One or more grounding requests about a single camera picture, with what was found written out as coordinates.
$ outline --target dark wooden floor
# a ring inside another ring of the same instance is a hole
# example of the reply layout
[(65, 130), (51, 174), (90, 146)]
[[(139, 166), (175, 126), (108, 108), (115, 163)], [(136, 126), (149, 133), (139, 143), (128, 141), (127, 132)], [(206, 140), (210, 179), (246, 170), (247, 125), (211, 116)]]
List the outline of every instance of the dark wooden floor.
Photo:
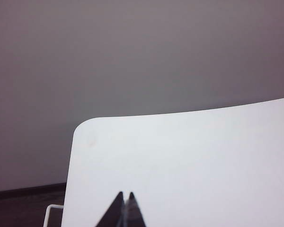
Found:
[[(42, 227), (46, 207), (63, 205), (65, 191), (0, 199), (0, 227)], [(49, 227), (60, 227), (62, 210), (51, 209)]]

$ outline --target gray wall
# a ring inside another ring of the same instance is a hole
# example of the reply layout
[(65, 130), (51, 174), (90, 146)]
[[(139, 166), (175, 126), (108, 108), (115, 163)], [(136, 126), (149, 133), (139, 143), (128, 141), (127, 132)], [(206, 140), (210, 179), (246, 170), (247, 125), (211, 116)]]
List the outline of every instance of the gray wall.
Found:
[(75, 127), (284, 97), (284, 0), (0, 0), (0, 191), (66, 181)]

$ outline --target baseboard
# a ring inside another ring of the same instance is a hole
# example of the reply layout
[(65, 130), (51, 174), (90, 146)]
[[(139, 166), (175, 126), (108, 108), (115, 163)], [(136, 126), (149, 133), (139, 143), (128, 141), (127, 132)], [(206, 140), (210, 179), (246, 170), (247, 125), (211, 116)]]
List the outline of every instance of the baseboard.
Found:
[(29, 196), (29, 195), (36, 195), (36, 194), (56, 192), (56, 191), (65, 191), (65, 189), (66, 189), (66, 183), (57, 183), (57, 184), (50, 184), (38, 187), (1, 191), (0, 200), (12, 197)]

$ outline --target white metal wire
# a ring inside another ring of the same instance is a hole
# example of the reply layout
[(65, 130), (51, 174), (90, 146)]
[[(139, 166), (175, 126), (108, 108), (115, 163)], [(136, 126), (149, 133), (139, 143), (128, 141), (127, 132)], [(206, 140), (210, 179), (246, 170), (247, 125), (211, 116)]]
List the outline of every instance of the white metal wire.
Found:
[(45, 212), (43, 227), (47, 227), (49, 213), (51, 212), (51, 208), (63, 209), (63, 207), (64, 207), (63, 205), (56, 205), (56, 204), (48, 205), (46, 208), (46, 212)]

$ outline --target dark pointed object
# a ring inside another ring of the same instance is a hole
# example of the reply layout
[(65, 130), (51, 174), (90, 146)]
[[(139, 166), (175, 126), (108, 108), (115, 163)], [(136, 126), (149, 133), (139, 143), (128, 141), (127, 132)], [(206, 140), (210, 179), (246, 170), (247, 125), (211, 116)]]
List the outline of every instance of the dark pointed object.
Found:
[(127, 227), (146, 227), (138, 202), (132, 192), (124, 207), (124, 220)]
[(122, 215), (122, 208), (124, 206), (123, 192), (119, 192), (115, 200), (107, 209), (96, 227), (115, 227)]

